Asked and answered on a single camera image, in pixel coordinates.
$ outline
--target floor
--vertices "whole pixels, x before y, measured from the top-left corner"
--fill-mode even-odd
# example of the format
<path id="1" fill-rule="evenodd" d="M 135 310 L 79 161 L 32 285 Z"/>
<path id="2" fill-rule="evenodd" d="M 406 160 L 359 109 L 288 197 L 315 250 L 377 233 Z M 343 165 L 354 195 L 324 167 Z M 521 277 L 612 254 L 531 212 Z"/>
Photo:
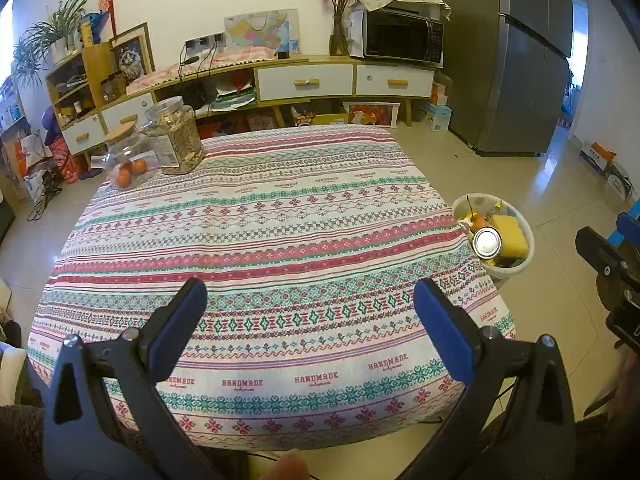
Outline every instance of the floor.
<path id="1" fill-rule="evenodd" d="M 558 341 L 569 375 L 575 415 L 597 396 L 615 374 L 619 354 L 607 331 L 606 311 L 595 287 L 595 272 L 575 253 L 579 228 L 590 225 L 607 237 L 616 216 L 626 209 L 587 164 L 567 131 L 556 130 L 547 154 L 540 158 L 482 158 L 449 132 L 432 132 L 423 124 L 399 124 L 393 135 L 447 203 L 469 192 L 487 192 L 514 205 L 529 221 L 536 239 L 535 257 L 525 272 L 500 289 L 513 313 L 518 338 L 535 340 L 542 333 Z M 0 247 L 0 276 L 13 291 L 10 312 L 29 326 L 49 271 L 100 177 L 65 186 L 37 222 L 27 222 L 23 202 Z M 508 394 L 494 405 L 491 418 L 506 406 Z M 395 478 L 437 430 L 418 424 L 397 433 L 350 446 L 304 452 L 318 478 Z M 372 460 L 379 454 L 384 460 Z M 257 470 L 269 463 L 256 459 Z"/>

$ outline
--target framed cat picture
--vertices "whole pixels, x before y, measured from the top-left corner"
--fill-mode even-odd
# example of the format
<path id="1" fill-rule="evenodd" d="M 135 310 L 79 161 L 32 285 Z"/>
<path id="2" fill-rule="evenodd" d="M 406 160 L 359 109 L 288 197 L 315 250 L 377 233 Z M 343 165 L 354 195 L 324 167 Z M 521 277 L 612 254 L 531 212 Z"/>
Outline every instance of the framed cat picture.
<path id="1" fill-rule="evenodd" d="M 111 40 L 111 55 L 116 71 L 127 77 L 127 85 L 140 76 L 152 73 L 156 66 L 151 53 L 146 23 L 130 28 Z"/>

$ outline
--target drawer handle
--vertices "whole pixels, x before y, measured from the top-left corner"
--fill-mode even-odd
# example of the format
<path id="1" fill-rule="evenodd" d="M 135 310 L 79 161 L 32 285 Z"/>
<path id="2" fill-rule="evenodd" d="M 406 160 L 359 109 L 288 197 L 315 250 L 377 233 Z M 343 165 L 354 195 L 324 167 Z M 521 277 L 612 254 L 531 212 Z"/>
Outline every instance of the drawer handle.
<path id="1" fill-rule="evenodd" d="M 296 86 L 311 86 L 311 85 L 319 85 L 319 79 L 296 79 L 294 82 Z"/>

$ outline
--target tablecloth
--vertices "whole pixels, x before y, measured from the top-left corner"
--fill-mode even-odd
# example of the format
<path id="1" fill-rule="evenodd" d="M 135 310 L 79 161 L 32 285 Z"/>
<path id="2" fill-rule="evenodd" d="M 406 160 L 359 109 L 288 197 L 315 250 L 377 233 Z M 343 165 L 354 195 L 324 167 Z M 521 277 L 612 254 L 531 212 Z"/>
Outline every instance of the tablecloth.
<path id="1" fill-rule="evenodd" d="M 197 276 L 207 311 L 157 385 L 183 430 L 204 446 L 326 447 L 398 430 L 460 394 L 412 305 L 422 277 L 514 335 L 451 209 L 387 131 L 284 128 L 204 147 L 192 173 L 103 184 L 82 213 L 29 338 L 45 382 L 65 336 L 142 326 Z M 117 381 L 106 386 L 133 427 Z"/>

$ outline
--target blue box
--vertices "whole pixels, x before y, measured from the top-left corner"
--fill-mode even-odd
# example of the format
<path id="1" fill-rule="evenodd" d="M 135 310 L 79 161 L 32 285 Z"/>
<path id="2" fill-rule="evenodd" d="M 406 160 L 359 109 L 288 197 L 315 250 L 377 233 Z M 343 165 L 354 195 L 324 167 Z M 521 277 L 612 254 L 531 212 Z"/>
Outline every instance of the blue box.
<path id="1" fill-rule="evenodd" d="M 448 106 L 436 106 L 426 99 L 418 101 L 418 109 L 427 117 L 427 126 L 434 132 L 446 132 L 451 120 L 451 108 Z"/>

